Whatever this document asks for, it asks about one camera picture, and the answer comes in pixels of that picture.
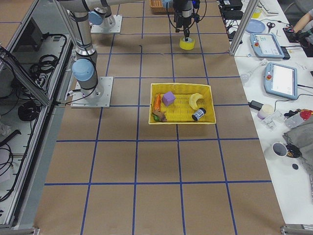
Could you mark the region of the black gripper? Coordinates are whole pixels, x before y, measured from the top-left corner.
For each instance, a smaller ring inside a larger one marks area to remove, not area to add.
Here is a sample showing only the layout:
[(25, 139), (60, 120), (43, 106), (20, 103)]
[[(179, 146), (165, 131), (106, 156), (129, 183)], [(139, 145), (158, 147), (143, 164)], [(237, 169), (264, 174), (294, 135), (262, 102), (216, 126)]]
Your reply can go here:
[(185, 42), (189, 42), (191, 21), (194, 17), (194, 13), (194, 9), (185, 11), (179, 11), (176, 9), (174, 11), (175, 32), (178, 33), (183, 31)]

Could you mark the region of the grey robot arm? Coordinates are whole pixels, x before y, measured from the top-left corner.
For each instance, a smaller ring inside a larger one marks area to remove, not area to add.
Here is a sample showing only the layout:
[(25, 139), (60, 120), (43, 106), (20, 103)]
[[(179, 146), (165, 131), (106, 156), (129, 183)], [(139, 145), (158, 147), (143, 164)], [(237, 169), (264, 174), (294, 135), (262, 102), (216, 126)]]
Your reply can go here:
[(59, 0), (58, 3), (68, 13), (69, 22), (76, 42), (77, 60), (72, 65), (72, 74), (80, 86), (81, 97), (73, 99), (69, 105), (75, 107), (108, 107), (111, 86), (105, 86), (112, 77), (99, 77), (96, 69), (97, 51), (92, 43), (90, 25), (116, 25), (111, 6), (130, 3), (130, 0)]
[[(183, 32), (184, 42), (189, 42), (190, 28), (194, 23), (199, 23), (201, 17), (198, 14), (200, 8), (199, 0), (163, 0), (163, 8), (166, 9), (167, 17), (170, 25), (175, 29), (175, 32)], [(169, 8), (174, 10), (174, 21), (169, 16)]]

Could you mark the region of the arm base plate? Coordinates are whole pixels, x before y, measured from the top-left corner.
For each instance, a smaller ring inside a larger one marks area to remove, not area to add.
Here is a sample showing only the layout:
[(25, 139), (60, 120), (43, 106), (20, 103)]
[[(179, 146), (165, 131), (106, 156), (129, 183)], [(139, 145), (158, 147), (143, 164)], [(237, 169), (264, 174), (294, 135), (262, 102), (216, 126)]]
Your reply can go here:
[(121, 32), (122, 15), (110, 15), (101, 17), (100, 15), (90, 12), (89, 22), (91, 25), (91, 34), (115, 34)]
[(112, 87), (112, 76), (98, 77), (98, 85), (94, 91), (93, 89), (89, 91), (81, 90), (79, 82), (76, 82), (75, 88), (80, 91), (74, 93), (74, 101), (70, 103), (70, 106), (73, 108), (109, 108), (111, 104)]

